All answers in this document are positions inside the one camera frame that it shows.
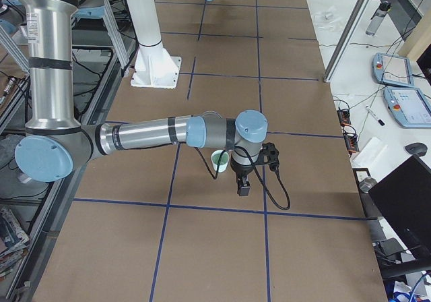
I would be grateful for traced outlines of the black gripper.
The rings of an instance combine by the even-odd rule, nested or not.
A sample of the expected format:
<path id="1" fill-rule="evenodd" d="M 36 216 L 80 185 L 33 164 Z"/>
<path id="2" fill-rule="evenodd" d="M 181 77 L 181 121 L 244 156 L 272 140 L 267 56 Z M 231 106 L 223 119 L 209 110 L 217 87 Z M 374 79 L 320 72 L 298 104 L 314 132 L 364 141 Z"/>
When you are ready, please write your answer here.
<path id="1" fill-rule="evenodd" d="M 231 168 L 236 174 L 237 194 L 240 197 L 248 196 L 251 188 L 248 175 L 253 172 L 253 167 L 251 165 L 242 165 L 237 162 L 232 162 Z"/>

